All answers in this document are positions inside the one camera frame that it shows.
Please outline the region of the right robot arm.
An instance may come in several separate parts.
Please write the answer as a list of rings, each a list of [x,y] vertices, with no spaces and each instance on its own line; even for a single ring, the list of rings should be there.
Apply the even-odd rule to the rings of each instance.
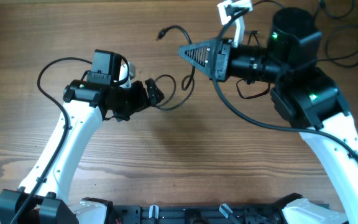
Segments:
[[[338,85],[317,66],[320,42],[312,15],[286,7],[273,15],[266,47],[242,45],[221,31],[213,39],[181,46],[179,54],[214,85],[230,77],[271,85],[287,131],[300,134],[324,167],[344,214],[307,207],[295,196],[279,209],[281,221],[358,223],[358,134]]]

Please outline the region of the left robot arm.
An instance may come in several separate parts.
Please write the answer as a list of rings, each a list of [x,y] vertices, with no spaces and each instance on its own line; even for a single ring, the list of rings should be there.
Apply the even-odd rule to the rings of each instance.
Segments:
[[[1,223],[121,223],[111,201],[84,198],[67,204],[71,182],[92,135],[106,115],[127,121],[164,99],[152,79],[134,80],[134,66],[117,53],[95,50],[91,69],[63,92],[58,123],[41,156],[17,190],[0,194]]]

